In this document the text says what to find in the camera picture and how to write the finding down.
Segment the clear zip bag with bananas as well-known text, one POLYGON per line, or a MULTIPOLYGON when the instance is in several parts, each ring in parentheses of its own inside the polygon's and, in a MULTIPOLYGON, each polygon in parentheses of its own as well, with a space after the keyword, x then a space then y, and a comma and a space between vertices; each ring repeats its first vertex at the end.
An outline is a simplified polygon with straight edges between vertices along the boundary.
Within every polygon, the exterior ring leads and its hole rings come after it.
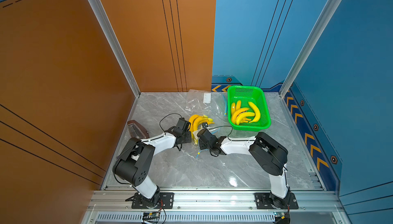
POLYGON ((227 116, 227 93, 189 90, 185 110, 200 115, 227 116))

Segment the yellow plastic banana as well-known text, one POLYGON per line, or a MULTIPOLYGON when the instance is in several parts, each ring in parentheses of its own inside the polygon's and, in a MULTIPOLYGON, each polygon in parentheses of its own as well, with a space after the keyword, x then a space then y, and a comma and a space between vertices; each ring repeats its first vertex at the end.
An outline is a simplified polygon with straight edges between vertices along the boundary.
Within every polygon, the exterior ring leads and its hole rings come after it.
POLYGON ((255 113, 250 111, 249 107, 242 107, 242 101, 232 103, 231 105, 231 122, 235 125, 249 123, 254 119, 255 113))

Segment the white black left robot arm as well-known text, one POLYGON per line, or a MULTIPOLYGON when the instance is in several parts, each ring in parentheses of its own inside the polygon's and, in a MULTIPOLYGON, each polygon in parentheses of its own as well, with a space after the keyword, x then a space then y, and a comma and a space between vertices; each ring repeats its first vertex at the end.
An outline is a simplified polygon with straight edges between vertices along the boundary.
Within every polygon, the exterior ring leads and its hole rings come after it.
POLYGON ((190 122, 180 118, 177 125, 159 136, 143 140, 131 138, 114 163, 112 171, 115 178, 130 184, 148 208, 161 205, 160 188, 148 176, 153 157, 174 147, 181 150, 183 144, 190 143, 190 127, 190 122))

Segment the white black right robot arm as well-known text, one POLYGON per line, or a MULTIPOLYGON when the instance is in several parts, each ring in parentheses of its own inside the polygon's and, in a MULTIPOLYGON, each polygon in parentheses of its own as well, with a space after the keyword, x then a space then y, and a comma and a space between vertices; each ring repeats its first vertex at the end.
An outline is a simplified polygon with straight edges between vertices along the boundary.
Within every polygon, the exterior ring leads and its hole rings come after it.
POLYGON ((287 183, 288 150, 264 132, 255 137, 230 139, 216 137, 204 128, 197 133, 200 149, 208 149, 214 157, 229 154, 252 156, 260 167, 269 174, 270 204, 276 209, 289 208, 291 191, 287 183))

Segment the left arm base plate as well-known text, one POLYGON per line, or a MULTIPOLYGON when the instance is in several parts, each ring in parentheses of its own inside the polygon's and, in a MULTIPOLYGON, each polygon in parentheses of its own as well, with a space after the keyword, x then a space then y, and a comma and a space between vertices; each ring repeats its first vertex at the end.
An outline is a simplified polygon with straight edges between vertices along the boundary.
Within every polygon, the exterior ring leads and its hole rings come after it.
POLYGON ((132 209, 172 209, 174 203, 174 196, 173 192, 160 192, 157 198, 157 202, 154 203, 153 200, 147 199, 146 197, 142 196, 140 193, 136 193, 133 197, 132 201, 132 209))

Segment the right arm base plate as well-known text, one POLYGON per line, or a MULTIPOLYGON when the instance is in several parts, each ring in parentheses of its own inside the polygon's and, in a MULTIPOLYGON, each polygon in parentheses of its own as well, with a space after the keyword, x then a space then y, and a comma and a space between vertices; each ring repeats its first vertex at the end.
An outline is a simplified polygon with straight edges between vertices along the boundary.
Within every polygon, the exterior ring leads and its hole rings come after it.
POLYGON ((255 193, 255 203, 257 209, 269 210, 297 210, 299 205, 295 194, 289 191, 284 198, 279 198, 272 193, 255 193))

